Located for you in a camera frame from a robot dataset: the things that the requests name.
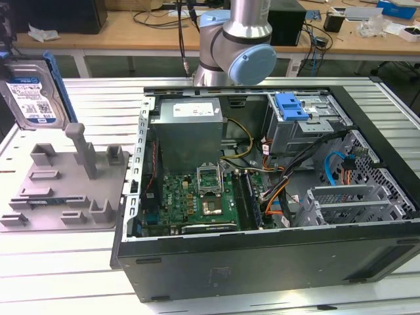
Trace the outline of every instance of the ram slot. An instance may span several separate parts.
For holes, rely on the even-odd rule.
[[[246,180],[241,175],[232,174],[232,186],[234,189],[236,209],[241,230],[254,230],[257,225],[249,198]]]
[[[254,189],[252,189],[251,177],[249,176],[249,173],[246,173],[242,175],[242,178],[247,186],[247,199],[250,201],[255,222],[257,223],[257,226],[261,226],[263,220],[261,219],[261,212],[257,204],[257,197],[255,197]]]

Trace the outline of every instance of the blue drive bay latch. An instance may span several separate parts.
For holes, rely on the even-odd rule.
[[[302,109],[302,103],[293,93],[276,93],[276,105],[285,121],[309,119],[309,115]]]

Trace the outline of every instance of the wooden table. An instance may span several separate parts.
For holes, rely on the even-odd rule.
[[[358,0],[349,0],[360,7],[366,6]],[[327,4],[301,1],[308,10],[318,9],[325,13],[330,6],[346,7],[339,0]],[[312,24],[322,28],[323,21],[313,21]],[[159,24],[174,21],[175,16],[149,17],[147,23]],[[407,20],[390,18],[402,24],[411,24]],[[356,28],[358,22],[344,21],[339,33],[330,33],[334,39],[332,48],[325,54],[325,59],[335,60],[389,60],[389,61],[420,61],[420,44],[409,43],[398,36],[388,34],[386,37],[362,38]],[[199,34],[189,21],[184,22],[184,44],[187,56],[198,56],[200,49]],[[25,53],[40,53],[46,49],[53,54],[71,55],[75,59],[80,77],[90,77],[85,56],[179,56],[178,31],[176,28],[161,30],[148,28],[133,21],[130,12],[115,11],[108,13],[108,20],[98,35],[60,34],[61,39],[46,43],[36,42],[27,34],[18,34],[17,47]],[[309,51],[310,41],[303,34],[296,47],[275,47],[278,58],[290,59],[287,76],[296,76],[301,61]],[[129,66],[133,69],[133,59],[129,58]]]

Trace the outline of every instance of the hard drive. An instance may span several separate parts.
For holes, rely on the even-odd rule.
[[[65,129],[77,122],[54,57],[12,56],[4,60],[9,77],[0,81],[0,93],[20,128]]]

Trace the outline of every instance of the green circuit board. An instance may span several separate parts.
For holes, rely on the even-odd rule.
[[[201,176],[202,186],[214,186],[216,182],[211,176]],[[251,183],[255,195],[258,196],[264,189],[260,174],[253,173]],[[212,223],[234,223],[240,229],[231,175],[224,176],[220,197],[200,196],[197,174],[165,176],[163,205],[159,212],[158,224]]]

